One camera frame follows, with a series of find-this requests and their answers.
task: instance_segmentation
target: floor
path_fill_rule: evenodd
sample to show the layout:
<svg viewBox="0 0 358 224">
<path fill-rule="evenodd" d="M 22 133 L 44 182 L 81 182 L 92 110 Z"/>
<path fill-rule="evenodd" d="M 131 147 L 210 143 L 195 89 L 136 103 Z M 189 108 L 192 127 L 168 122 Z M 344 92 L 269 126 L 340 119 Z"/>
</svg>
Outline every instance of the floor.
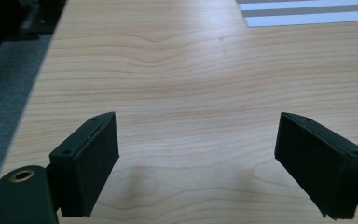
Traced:
<svg viewBox="0 0 358 224">
<path fill-rule="evenodd" d="M 0 167 L 7 154 L 51 35 L 0 46 Z"/>
</svg>

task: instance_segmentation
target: screw hole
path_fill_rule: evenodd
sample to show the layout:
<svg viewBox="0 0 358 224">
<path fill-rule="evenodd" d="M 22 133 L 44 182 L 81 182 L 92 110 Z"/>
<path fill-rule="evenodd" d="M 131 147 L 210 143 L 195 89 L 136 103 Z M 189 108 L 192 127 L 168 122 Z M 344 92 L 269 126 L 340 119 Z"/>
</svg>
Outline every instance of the screw hole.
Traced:
<svg viewBox="0 0 358 224">
<path fill-rule="evenodd" d="M 20 171 L 20 172 L 14 174 L 14 175 L 10 178 L 10 181 L 11 181 L 11 182 L 14 182 L 14 183 L 22 182 L 22 181 L 25 181 L 25 180 L 31 178 L 33 175 L 34 175 L 34 171 L 33 171 L 33 170 Z"/>
<path fill-rule="evenodd" d="M 350 149 L 350 153 L 353 155 L 353 156 L 358 156 L 358 150 L 356 148 L 351 148 Z"/>
</svg>

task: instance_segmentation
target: wooden table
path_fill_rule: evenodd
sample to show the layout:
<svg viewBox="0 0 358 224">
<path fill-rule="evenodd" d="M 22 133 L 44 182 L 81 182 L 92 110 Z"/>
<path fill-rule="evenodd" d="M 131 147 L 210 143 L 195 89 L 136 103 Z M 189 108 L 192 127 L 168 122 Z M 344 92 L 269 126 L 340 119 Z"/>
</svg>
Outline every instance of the wooden table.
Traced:
<svg viewBox="0 0 358 224">
<path fill-rule="evenodd" d="M 234 0 L 69 1 L 1 175 L 48 165 L 107 111 L 121 158 L 91 218 L 61 223 L 336 223 L 273 152 L 282 111 L 358 144 L 358 22 L 247 28 Z"/>
</svg>

